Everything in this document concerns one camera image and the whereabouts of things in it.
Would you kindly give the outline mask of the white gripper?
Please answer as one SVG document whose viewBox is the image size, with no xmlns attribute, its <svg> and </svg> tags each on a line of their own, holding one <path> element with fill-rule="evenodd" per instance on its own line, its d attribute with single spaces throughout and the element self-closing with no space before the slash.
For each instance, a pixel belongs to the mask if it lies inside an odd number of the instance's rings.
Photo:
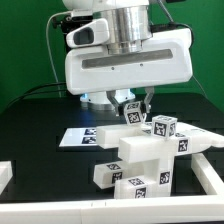
<svg viewBox="0 0 224 224">
<path fill-rule="evenodd" d="M 187 82 L 193 74 L 188 28 L 157 32 L 142 42 L 142 50 L 124 55 L 109 55 L 105 46 L 71 50 L 65 59 L 67 89 L 73 95 L 107 91 L 115 114 L 124 114 L 116 92 L 146 87 L 141 112 L 148 114 L 154 95 L 152 86 Z"/>
</svg>

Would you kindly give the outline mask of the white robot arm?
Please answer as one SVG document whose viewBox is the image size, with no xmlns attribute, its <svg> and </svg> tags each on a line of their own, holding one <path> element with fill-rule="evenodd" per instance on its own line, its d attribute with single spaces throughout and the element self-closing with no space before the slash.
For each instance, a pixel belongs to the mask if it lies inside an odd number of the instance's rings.
<svg viewBox="0 0 224 224">
<path fill-rule="evenodd" d="M 154 25 L 149 6 L 162 0 L 65 0 L 72 17 L 87 21 L 66 35 L 68 91 L 95 110 L 121 111 L 144 88 L 145 104 L 156 86 L 187 82 L 192 77 L 192 30 L 169 21 Z"/>
</svg>

